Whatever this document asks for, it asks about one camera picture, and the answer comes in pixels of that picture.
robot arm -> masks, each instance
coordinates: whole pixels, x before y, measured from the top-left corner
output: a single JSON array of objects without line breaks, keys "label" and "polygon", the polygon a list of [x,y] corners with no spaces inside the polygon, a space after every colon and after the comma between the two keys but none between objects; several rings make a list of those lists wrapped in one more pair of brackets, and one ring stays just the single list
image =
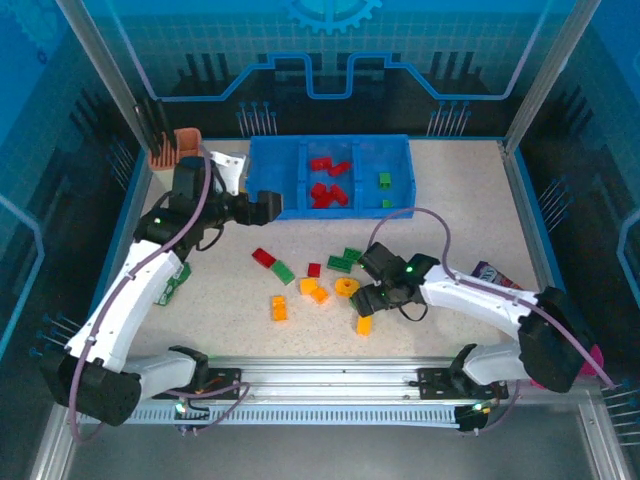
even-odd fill
[{"label": "robot arm", "polygon": [[[404,261],[380,243],[374,243],[358,261],[375,283],[360,288],[351,301],[361,316],[401,308],[407,303],[451,308],[489,323],[512,341],[493,345],[467,345],[450,368],[458,390],[472,395],[474,388],[495,381],[531,378],[555,392],[567,392],[584,363],[582,356],[540,315],[520,303],[537,306],[553,315],[587,351],[593,335],[578,310],[560,290],[543,292],[504,288],[453,271],[417,254]],[[492,292],[517,297],[505,300]]]},{"label": "robot arm", "polygon": [[[172,347],[156,357],[128,361],[131,342],[152,303],[164,291],[192,248],[202,240],[209,228],[221,229],[229,220],[242,225],[264,225],[275,220],[282,211],[282,197],[273,192],[259,192],[258,201],[249,201],[246,193],[237,193],[244,158],[213,155],[220,164],[220,178],[236,192],[217,190],[213,185],[202,213],[189,232],[170,250],[148,263],[132,278],[115,298],[91,340],[87,363],[83,368],[77,394],[77,409],[94,418],[120,425],[133,412],[140,400],[169,389],[187,387],[196,391],[208,379],[206,355],[186,347]],[[144,215],[134,233],[134,243],[118,276],[95,312],[78,333],[69,340],[64,352],[47,351],[40,370],[54,399],[69,403],[69,390],[78,358],[90,339],[91,329],[106,299],[131,269],[157,251],[187,224],[202,194],[204,162],[202,157],[186,157],[175,167],[169,205],[156,204]]]}]

speckled work surface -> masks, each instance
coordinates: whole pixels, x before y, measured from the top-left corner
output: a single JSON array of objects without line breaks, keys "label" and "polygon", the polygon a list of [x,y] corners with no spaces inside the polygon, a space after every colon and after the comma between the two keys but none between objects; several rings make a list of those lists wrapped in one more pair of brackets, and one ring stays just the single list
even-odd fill
[{"label": "speckled work surface", "polygon": [[[225,153],[247,151],[248,142],[209,142]],[[418,206],[428,207],[449,223],[452,267],[471,272],[480,260],[496,266],[523,288],[536,281],[522,229],[493,141],[427,141],[411,143]],[[153,179],[147,197],[151,205],[162,193]],[[264,227],[228,223],[220,242],[205,253],[194,251],[188,261],[191,278],[167,307],[152,307],[136,335],[131,353],[151,355],[182,344],[211,355],[245,356],[454,356],[467,343],[504,340],[494,328],[452,310],[431,308],[419,323],[396,312],[374,316],[369,337],[355,333],[356,315],[334,291],[343,276],[326,269],[329,255],[346,246],[365,250],[374,220],[281,221]],[[210,240],[215,232],[205,236]],[[388,222],[378,240],[409,259],[421,252],[440,258],[442,227],[430,217]],[[251,253],[262,247],[286,263],[296,281],[283,286]],[[309,262],[323,265],[319,280],[331,294],[316,305],[301,296],[298,280]],[[367,282],[353,269],[354,278]],[[289,320],[271,320],[271,297],[284,295]],[[422,307],[408,308],[419,316]]]}]

